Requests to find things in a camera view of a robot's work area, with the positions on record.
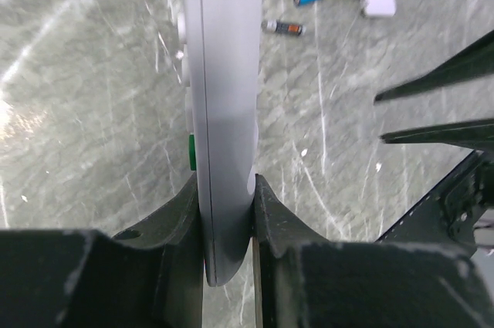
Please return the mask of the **black orange AAA battery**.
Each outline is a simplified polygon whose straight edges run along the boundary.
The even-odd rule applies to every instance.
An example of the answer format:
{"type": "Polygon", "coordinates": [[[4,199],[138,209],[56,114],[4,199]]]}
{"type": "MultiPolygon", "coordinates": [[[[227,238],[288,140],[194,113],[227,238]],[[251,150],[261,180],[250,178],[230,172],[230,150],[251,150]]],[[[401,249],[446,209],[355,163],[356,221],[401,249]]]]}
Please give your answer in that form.
{"type": "Polygon", "coordinates": [[[305,33],[306,27],[297,23],[281,22],[279,20],[265,20],[262,21],[262,30],[280,35],[301,36],[305,33]]]}

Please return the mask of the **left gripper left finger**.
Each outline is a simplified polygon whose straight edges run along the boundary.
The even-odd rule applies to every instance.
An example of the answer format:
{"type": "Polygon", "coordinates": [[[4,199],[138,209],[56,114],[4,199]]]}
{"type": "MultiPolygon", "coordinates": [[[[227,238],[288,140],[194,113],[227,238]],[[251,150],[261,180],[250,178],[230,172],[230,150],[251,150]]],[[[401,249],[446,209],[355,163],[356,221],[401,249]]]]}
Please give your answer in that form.
{"type": "Polygon", "coordinates": [[[144,220],[1,233],[3,327],[200,327],[203,252],[196,178],[144,220]]]}

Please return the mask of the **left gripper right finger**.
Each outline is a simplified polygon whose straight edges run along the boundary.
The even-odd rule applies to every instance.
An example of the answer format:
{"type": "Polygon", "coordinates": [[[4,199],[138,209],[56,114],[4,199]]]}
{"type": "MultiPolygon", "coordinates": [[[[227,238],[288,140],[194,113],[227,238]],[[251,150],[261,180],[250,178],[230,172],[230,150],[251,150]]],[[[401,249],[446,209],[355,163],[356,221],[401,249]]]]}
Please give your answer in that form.
{"type": "Polygon", "coordinates": [[[331,242],[255,179],[259,327],[487,327],[490,293],[467,252],[430,242],[331,242]]]}

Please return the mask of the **grey white remote control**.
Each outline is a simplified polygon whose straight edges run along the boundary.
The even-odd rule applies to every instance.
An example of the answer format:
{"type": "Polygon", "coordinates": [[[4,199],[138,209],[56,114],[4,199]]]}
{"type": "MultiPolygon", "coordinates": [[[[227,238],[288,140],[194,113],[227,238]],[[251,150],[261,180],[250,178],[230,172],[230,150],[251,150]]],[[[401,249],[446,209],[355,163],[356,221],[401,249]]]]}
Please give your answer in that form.
{"type": "Polygon", "coordinates": [[[210,286],[237,273],[250,239],[261,22],[262,0],[183,0],[177,16],[210,286]]]}

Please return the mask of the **white battery cover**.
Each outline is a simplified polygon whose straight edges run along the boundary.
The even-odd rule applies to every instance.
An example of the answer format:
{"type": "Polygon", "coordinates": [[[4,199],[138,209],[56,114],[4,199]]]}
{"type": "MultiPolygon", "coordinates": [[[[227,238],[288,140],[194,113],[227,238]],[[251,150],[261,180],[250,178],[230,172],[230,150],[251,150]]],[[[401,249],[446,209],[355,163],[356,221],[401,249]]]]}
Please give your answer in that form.
{"type": "Polygon", "coordinates": [[[396,0],[360,0],[360,9],[367,18],[390,18],[397,11],[396,0]]]}

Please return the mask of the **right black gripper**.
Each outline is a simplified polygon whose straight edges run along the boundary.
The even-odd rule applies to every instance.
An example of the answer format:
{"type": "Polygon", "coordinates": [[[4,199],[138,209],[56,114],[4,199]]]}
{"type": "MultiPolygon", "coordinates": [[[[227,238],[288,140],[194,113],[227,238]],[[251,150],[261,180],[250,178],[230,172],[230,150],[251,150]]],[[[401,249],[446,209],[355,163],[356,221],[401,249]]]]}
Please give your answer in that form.
{"type": "MultiPolygon", "coordinates": [[[[493,75],[493,31],[432,71],[378,93],[375,103],[493,75]]],[[[386,133],[386,144],[448,144],[493,149],[493,118],[386,133]]],[[[474,225],[493,208],[493,155],[473,151],[377,240],[475,247],[474,225]]]]}

